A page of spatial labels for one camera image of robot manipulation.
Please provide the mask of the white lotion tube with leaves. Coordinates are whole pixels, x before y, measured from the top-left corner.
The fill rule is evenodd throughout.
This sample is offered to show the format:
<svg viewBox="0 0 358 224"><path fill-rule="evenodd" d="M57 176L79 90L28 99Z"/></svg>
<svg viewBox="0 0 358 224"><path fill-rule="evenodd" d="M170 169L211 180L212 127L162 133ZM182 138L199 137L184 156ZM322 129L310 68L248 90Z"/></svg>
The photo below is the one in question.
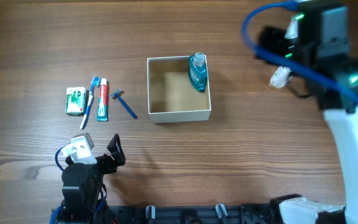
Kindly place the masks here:
<svg viewBox="0 0 358 224"><path fill-rule="evenodd" d="M282 89L292 78L291 69L279 66L269 81L269 86L274 89Z"/></svg>

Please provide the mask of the blue white toothbrush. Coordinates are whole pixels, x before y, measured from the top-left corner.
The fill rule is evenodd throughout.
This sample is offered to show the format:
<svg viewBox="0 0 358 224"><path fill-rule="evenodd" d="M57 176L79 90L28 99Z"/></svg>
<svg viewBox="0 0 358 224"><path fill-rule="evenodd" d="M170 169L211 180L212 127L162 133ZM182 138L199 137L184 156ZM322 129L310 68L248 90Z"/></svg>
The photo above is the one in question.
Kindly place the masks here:
<svg viewBox="0 0 358 224"><path fill-rule="evenodd" d="M94 100L94 95L93 95L93 92L94 92L94 89L100 85L100 82L101 82L101 79L97 76L94 76L92 81L91 81L91 87L89 89L89 92L88 92L88 102L87 102L87 105L86 105L86 109L85 109L85 113L84 113L84 116L83 116L83 120L80 124L80 129L84 129L87 122L88 122L88 118L90 116L90 111L91 111L91 105L93 104L93 100Z"/></svg>

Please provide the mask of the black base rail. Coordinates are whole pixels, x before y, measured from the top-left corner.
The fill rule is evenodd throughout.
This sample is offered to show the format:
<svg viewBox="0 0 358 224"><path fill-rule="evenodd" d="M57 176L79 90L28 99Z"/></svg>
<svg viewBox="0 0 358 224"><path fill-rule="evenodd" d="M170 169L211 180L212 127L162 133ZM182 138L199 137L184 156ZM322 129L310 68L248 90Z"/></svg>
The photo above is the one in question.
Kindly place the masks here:
<svg viewBox="0 0 358 224"><path fill-rule="evenodd" d="M281 223L268 203L206 207L111 206L89 218L75 218L64 208L52 212L50 223Z"/></svg>

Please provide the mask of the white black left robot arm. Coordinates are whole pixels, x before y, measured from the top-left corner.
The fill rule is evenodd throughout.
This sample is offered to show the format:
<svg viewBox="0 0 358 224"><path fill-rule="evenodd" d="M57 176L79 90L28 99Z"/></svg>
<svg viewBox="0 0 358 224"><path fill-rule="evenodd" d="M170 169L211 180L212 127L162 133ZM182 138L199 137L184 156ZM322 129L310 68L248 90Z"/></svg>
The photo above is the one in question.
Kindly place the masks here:
<svg viewBox="0 0 358 224"><path fill-rule="evenodd" d="M103 183L106 174L117 171L126 163L121 141L115 134L107 146L108 154L92 155L94 143L88 133L70 139L58 150L65 157L62 170L63 200L52 212L49 223L119 223L117 215L106 201L107 190Z"/></svg>

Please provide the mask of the Colgate toothpaste tube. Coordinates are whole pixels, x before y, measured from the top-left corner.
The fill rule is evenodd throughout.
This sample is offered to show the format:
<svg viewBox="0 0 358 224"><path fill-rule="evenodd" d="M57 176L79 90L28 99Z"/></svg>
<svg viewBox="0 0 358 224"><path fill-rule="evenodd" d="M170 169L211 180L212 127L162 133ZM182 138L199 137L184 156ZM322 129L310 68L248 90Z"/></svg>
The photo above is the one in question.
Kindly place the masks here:
<svg viewBox="0 0 358 224"><path fill-rule="evenodd" d="M105 78L101 79L99 101L98 101L98 112L97 121L108 121L108 81Z"/></svg>

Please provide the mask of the white open cardboard box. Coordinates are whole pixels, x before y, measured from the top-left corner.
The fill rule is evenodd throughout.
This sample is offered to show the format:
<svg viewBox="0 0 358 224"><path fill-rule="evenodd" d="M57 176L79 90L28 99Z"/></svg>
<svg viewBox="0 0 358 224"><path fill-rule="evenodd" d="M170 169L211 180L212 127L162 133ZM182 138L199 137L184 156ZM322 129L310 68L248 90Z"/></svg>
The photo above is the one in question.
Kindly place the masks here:
<svg viewBox="0 0 358 224"><path fill-rule="evenodd" d="M207 121L209 86L198 92L189 79L189 56L147 59L148 114L153 123Z"/></svg>

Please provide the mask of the blue Listerine mouthwash bottle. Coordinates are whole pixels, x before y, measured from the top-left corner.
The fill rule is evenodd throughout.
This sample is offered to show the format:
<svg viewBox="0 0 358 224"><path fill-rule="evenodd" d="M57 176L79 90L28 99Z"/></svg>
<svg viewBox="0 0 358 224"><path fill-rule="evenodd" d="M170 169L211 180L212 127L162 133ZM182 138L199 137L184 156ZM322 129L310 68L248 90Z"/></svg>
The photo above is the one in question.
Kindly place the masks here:
<svg viewBox="0 0 358 224"><path fill-rule="evenodd" d="M201 52L197 52L189 57L189 79L193 88L198 92L204 92L208 73L206 68L206 58Z"/></svg>

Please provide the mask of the green Dettol soap bar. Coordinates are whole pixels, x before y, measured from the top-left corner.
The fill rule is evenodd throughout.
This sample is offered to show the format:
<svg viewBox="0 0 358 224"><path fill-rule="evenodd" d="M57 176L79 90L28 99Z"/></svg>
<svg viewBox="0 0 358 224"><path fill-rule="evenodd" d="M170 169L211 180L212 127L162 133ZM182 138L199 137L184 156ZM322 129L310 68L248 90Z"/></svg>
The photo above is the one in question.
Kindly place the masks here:
<svg viewBox="0 0 358 224"><path fill-rule="evenodd" d="M86 88L69 87L66 91L67 103L65 113L71 116L82 116L86 108Z"/></svg>

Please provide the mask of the blue disposable razor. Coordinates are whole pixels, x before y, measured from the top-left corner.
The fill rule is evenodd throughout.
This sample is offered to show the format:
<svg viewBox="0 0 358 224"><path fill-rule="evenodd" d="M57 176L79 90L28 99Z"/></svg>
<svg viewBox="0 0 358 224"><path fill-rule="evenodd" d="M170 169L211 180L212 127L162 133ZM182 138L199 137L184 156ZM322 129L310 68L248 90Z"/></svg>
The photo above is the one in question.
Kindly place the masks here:
<svg viewBox="0 0 358 224"><path fill-rule="evenodd" d="M133 110L130 108L130 106L124 101L124 99L121 97L121 95L124 93L122 89L118 89L115 92L111 93L109 95L112 99L118 99L121 105L124 107L124 109L134 118L137 119L137 115L133 112Z"/></svg>

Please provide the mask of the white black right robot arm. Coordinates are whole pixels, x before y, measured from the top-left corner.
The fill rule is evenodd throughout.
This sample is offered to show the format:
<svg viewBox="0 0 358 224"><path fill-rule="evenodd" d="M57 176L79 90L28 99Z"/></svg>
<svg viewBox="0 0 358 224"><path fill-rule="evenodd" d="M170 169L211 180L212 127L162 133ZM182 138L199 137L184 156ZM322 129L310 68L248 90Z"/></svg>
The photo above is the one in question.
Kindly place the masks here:
<svg viewBox="0 0 358 224"><path fill-rule="evenodd" d="M278 204L283 223L358 223L358 58L348 56L342 32L302 45L286 31L265 27L256 54L306 79L334 137L346 191L344 206L301 196Z"/></svg>

